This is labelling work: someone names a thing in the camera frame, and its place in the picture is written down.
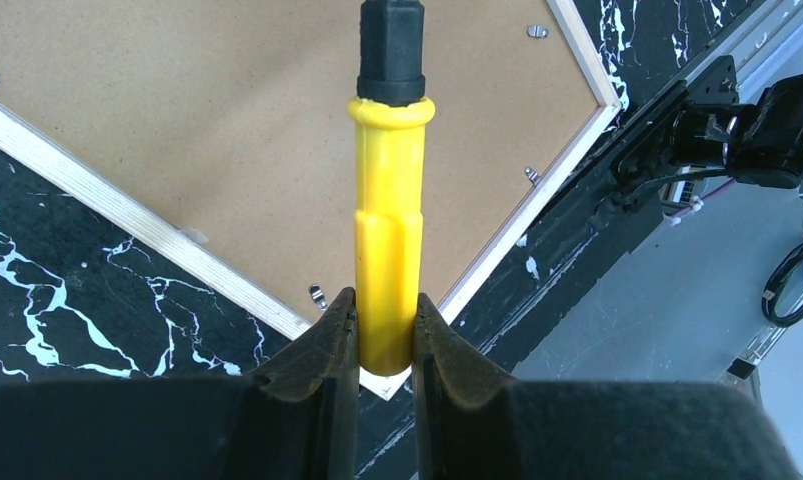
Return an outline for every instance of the white marble vein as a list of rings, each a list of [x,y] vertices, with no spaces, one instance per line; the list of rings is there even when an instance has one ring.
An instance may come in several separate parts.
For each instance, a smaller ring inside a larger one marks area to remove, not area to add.
[[[672,32],[672,50],[675,52],[675,64],[683,67],[690,57],[690,29],[687,26],[687,17],[683,12],[682,3],[685,0],[673,0],[678,12],[677,32]]]
[[[102,250],[106,253],[106,260],[107,263],[113,265],[117,268],[120,268],[126,271],[128,274],[132,275],[135,278],[138,278],[141,281],[144,281],[148,288],[151,290],[151,293],[154,296],[154,309],[159,313],[162,317],[163,321],[166,325],[166,331],[168,332],[168,346],[163,350],[162,354],[160,355],[159,364],[157,365],[157,369],[154,372],[154,375],[162,375],[168,370],[174,368],[174,354],[175,354],[175,337],[174,335],[180,335],[184,338],[188,338],[192,344],[192,360],[196,363],[204,365],[208,370],[212,370],[215,368],[221,367],[226,373],[229,375],[240,375],[242,374],[242,369],[239,365],[236,365],[233,362],[228,360],[219,358],[213,352],[209,354],[204,354],[201,351],[201,347],[204,346],[204,339],[201,335],[201,322],[198,318],[198,315],[192,311],[191,309],[185,307],[184,305],[180,304],[179,302],[175,301],[174,299],[169,297],[169,288],[173,285],[181,285],[183,287],[189,288],[198,292],[199,294],[203,295],[210,295],[213,300],[213,306],[224,316],[224,312],[216,303],[216,295],[215,292],[210,288],[205,287],[198,287],[192,285],[190,283],[184,282],[182,280],[177,280],[173,278],[166,278],[161,276],[150,277],[146,275],[141,275],[137,273],[132,268],[122,265],[116,262],[116,257],[120,255],[125,255],[128,252],[135,252],[137,254],[141,254],[148,263],[151,262],[151,257],[145,253],[140,248],[136,247],[134,243],[135,239],[130,237],[115,247],[112,248],[103,248]],[[169,318],[168,314],[163,311],[163,304],[164,302],[169,302],[171,305],[179,308],[187,315],[192,318],[192,326],[191,327],[181,327],[177,323],[174,322],[171,318]],[[263,359],[267,357],[263,354],[263,343],[265,342],[265,335],[263,335],[262,330],[260,330],[260,325],[258,319],[254,318],[250,314],[248,315],[248,319],[254,325],[254,333],[257,335],[257,344],[253,349],[253,357],[256,362],[256,365],[262,363]]]
[[[701,11],[704,16],[704,25],[711,35],[716,34],[722,29],[722,12],[728,4],[728,0],[699,0]]]
[[[65,280],[26,258],[17,251],[16,247],[15,242],[0,231],[0,277],[6,280],[10,285],[23,290],[24,296],[27,299],[27,304],[21,313],[31,337],[26,339],[23,344],[6,346],[23,347],[39,365],[44,367],[62,366],[73,369],[94,370],[115,377],[129,377],[131,372],[138,371],[139,368],[136,366],[136,362],[110,342],[88,316],[68,305],[68,290],[65,286]],[[37,267],[44,274],[44,282],[24,283],[19,280],[14,266],[15,263],[30,264]],[[39,302],[39,305],[37,305],[34,295],[37,290],[40,293],[49,292],[47,305],[42,306],[44,302]],[[45,340],[42,328],[44,328],[46,324],[40,319],[43,314],[61,310],[72,313],[86,325],[86,331],[89,336],[88,341],[91,341],[98,348],[118,353],[127,362],[127,366],[125,368],[109,368],[97,363],[85,363],[81,365],[67,365],[62,363],[60,352]],[[3,362],[1,361],[0,364],[3,369],[2,371],[6,373],[6,367]],[[22,374],[25,378],[29,379],[27,372],[22,371]]]
[[[360,478],[360,475],[362,475],[367,470],[372,468],[375,462],[377,462],[377,459],[380,458],[384,453],[388,452],[392,447],[394,447],[395,444],[398,443],[402,438],[404,438],[404,435],[406,435],[410,430],[412,430],[414,426],[416,426],[416,423],[413,421],[413,417],[411,415],[405,417],[404,420],[401,421],[401,426],[396,428],[395,430],[392,431],[392,433],[389,434],[389,438],[386,440],[386,443],[384,443],[383,446],[380,447],[380,449],[375,453],[375,456],[372,457],[372,459],[369,460],[368,463],[366,463],[365,465],[362,466],[362,468],[360,468],[360,470],[357,472],[354,478]]]
[[[578,245],[569,254],[568,258],[563,263],[557,265],[555,268],[552,268],[549,271],[549,276],[545,280],[545,283],[541,286],[540,291],[537,292],[537,294],[535,294],[530,301],[528,301],[525,305],[522,305],[520,307],[522,312],[513,313],[511,315],[513,320],[511,320],[509,323],[501,327],[501,330],[499,330],[498,333],[490,337],[489,340],[484,342],[478,350],[480,350],[482,354],[487,355],[490,351],[492,351],[493,348],[495,348],[501,337],[503,337],[504,335],[507,334],[507,332],[515,328],[516,325],[519,324],[519,322],[527,318],[526,313],[529,312],[532,308],[534,308],[545,297],[545,295],[547,295],[548,292],[552,288],[554,288],[554,286],[557,285],[557,282],[560,281],[560,277],[562,277],[564,273],[566,273],[568,270],[572,268],[572,266],[575,264],[575,260],[577,260],[578,257],[580,257],[580,255],[584,252],[584,250],[586,250],[589,244],[592,243],[592,241],[595,240],[595,237],[597,236],[598,232],[593,233],[592,236],[590,236],[583,243]]]
[[[638,0],[633,1],[632,18],[636,20]],[[633,39],[636,33],[636,22],[630,33],[627,32],[622,23],[622,8],[618,0],[600,0],[601,21],[599,22],[599,38],[601,43],[598,46],[598,58],[607,69],[607,77],[622,103],[622,110],[627,111],[631,105],[631,98],[628,95],[628,84],[622,78],[620,69],[624,65],[623,54],[627,50],[633,50]]]
[[[124,270],[133,278],[145,282],[154,295],[152,306],[165,323],[167,346],[161,354],[158,355],[159,361],[153,371],[143,371],[140,369],[138,366],[138,364],[141,363],[140,361],[132,358],[124,351],[125,349],[122,349],[120,346],[116,345],[113,340],[109,339],[89,316],[71,305],[68,298],[67,283],[64,278],[25,257],[18,251],[16,242],[4,232],[0,231],[0,278],[8,284],[20,289],[22,293],[21,298],[23,300],[23,307],[20,313],[16,314],[16,312],[13,312],[10,321],[22,321],[28,332],[25,337],[21,338],[20,341],[16,341],[16,343],[0,345],[0,372],[4,375],[21,376],[24,380],[30,380],[31,376],[35,373],[33,371],[27,371],[27,369],[31,367],[17,365],[14,358],[5,356],[9,352],[20,352],[20,350],[17,349],[23,349],[42,367],[65,367],[75,370],[88,370],[121,378],[128,378],[135,373],[148,377],[160,376],[175,368],[175,349],[179,348],[176,346],[175,335],[180,335],[183,338],[189,339],[192,348],[191,358],[194,362],[202,365],[204,369],[221,368],[224,372],[231,375],[243,373],[239,365],[221,358],[218,354],[213,352],[213,345],[204,343],[202,322],[198,314],[169,297],[170,287],[177,284],[194,290],[201,295],[211,295],[213,306],[218,309],[220,316],[216,315],[216,318],[208,321],[226,321],[224,320],[223,311],[216,303],[214,292],[209,288],[197,287],[176,279],[140,275],[132,268],[116,262],[117,257],[127,254],[128,252],[135,252],[142,255],[148,262],[151,261],[147,253],[136,247],[133,242],[134,239],[131,237],[121,242],[116,247],[104,248],[103,250],[105,252],[105,259],[109,264]],[[35,267],[34,271],[37,273],[38,278],[32,280],[21,278],[21,275],[18,275],[17,271],[22,265]],[[86,268],[87,266],[88,264],[85,262],[81,264],[82,268]],[[180,309],[191,318],[191,325],[181,326],[169,318],[161,308],[164,302],[170,302],[172,306]],[[86,336],[75,339],[78,343],[86,342],[98,349],[118,354],[117,360],[119,365],[101,365],[96,361],[86,361],[79,364],[64,362],[60,348],[49,343],[44,334],[44,330],[49,322],[46,315],[51,312],[59,311],[70,313],[73,318],[83,322],[85,325]],[[253,363],[258,366],[268,358],[263,353],[265,335],[260,328],[260,321],[250,314],[246,315],[249,322],[248,324],[254,326],[252,329],[253,331],[249,330],[246,334],[255,336],[256,343],[251,355],[253,356]]]

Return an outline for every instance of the black cable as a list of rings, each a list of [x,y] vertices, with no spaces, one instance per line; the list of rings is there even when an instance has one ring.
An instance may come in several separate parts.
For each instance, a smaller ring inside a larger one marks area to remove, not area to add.
[[[766,286],[763,288],[763,297],[760,302],[760,309],[763,315],[774,325],[779,327],[790,327],[803,319],[803,304],[794,312],[790,312],[786,316],[780,316],[775,312],[775,305],[781,297],[781,292],[787,286],[789,280],[795,269],[803,263],[803,243],[791,251],[786,258],[778,265],[778,268],[772,272],[772,276],[766,281]]]
[[[688,180],[704,180],[713,177],[727,177],[728,171],[724,168],[699,170],[697,172],[678,173],[675,175],[668,175],[660,178],[653,178],[640,183],[634,187],[630,193],[620,192],[614,195],[613,203],[616,205],[627,205],[632,203],[638,196],[642,195],[646,190],[659,189],[663,185],[669,183],[684,182]]]

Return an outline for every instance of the metal clip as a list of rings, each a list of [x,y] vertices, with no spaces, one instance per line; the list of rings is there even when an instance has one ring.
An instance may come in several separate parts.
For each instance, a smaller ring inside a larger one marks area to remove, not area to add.
[[[528,177],[528,180],[530,180],[531,183],[534,184],[534,186],[539,184],[539,181],[542,180],[542,177],[540,177],[539,172],[537,172],[531,167],[525,168],[525,176]]]
[[[324,298],[324,292],[321,291],[321,287],[316,284],[310,285],[310,298],[313,299],[313,303],[316,304],[320,311],[327,310],[327,299]]]
[[[528,27],[528,36],[531,38],[548,38],[548,29],[542,25],[531,25]]]

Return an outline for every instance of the cable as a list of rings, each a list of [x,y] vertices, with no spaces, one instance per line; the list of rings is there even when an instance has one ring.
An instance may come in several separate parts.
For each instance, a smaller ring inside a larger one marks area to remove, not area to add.
[[[631,187],[630,193],[617,192],[613,196],[613,203],[616,205],[627,205],[632,203],[638,196],[646,190],[658,189],[668,183],[684,182],[687,180],[704,180],[713,177],[727,177],[728,171],[724,168],[699,170],[698,172],[678,173],[666,177],[653,178]]]
[[[690,205],[687,205],[686,207],[681,208],[680,210],[678,210],[677,212],[667,216],[666,218],[668,218],[668,219],[672,219],[672,218],[681,219],[681,218],[686,217],[687,215],[689,215],[691,213],[695,213],[695,212],[701,210],[701,208],[704,206],[705,202],[707,202],[708,200],[710,200],[711,198],[713,198],[713,197],[715,197],[717,195],[725,193],[729,188],[731,188],[732,186],[736,185],[736,183],[737,183],[737,181],[732,178],[732,179],[728,180],[727,182],[723,183],[722,185],[720,185],[718,188],[716,188],[716,190],[713,190],[712,192],[710,192],[707,195],[705,195],[704,198],[699,198],[697,196],[693,196],[692,197],[693,201],[690,202]]]
[[[769,322],[782,328],[790,327],[803,319],[803,304],[794,312],[790,312],[786,316],[780,316],[775,312],[775,305],[781,297],[781,292],[787,286],[789,280],[795,269],[803,263],[803,243],[793,249],[778,265],[778,268],[772,272],[772,276],[766,281],[766,286],[763,288],[763,297],[760,302],[760,309],[763,311],[763,316]]]

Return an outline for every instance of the brown fiberboard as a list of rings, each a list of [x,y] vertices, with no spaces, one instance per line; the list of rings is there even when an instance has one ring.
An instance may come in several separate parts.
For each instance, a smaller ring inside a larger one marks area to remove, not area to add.
[[[359,3],[0,2],[0,102],[314,320],[308,286],[354,280]],[[542,0],[425,7],[421,289],[438,299],[598,103]]]

